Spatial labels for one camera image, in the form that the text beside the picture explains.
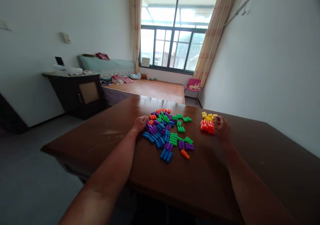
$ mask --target wooden table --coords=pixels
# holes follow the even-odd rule
[[[88,179],[132,127],[133,121],[166,108],[193,119],[183,124],[195,150],[183,157],[173,149],[169,164],[161,150],[140,134],[128,185],[136,191],[206,218],[242,224],[222,149],[217,139],[199,129],[201,113],[224,116],[232,140],[249,166],[300,224],[319,224],[320,159],[264,122],[133,95],[42,148],[72,174]]]

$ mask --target hand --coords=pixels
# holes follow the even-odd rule
[[[141,132],[145,128],[147,121],[148,121],[147,116],[142,116],[142,117],[137,118],[134,121],[132,129],[138,133]]]
[[[231,128],[224,117],[216,116],[213,119],[214,132],[220,142],[229,143],[231,140]]]

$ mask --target beige curtain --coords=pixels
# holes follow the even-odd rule
[[[193,75],[193,78],[201,80],[201,87],[203,87],[206,82],[208,72],[220,42],[223,26],[227,21],[233,3],[234,0],[216,1]]]
[[[142,0],[130,0],[131,30],[135,54],[135,72],[139,72],[139,49],[141,31],[141,4]]]

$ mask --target bamboo mat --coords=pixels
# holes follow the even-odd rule
[[[134,80],[132,83],[112,84],[105,86],[105,88],[184,104],[184,86],[182,84],[141,79]]]

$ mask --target gray floor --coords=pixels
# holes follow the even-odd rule
[[[186,97],[186,105],[196,106],[196,100]],[[58,223],[82,183],[40,149],[81,123],[63,116],[22,135],[0,133],[0,224]],[[125,189],[110,224],[130,224],[134,204],[135,198]],[[197,223],[210,224],[203,220]]]

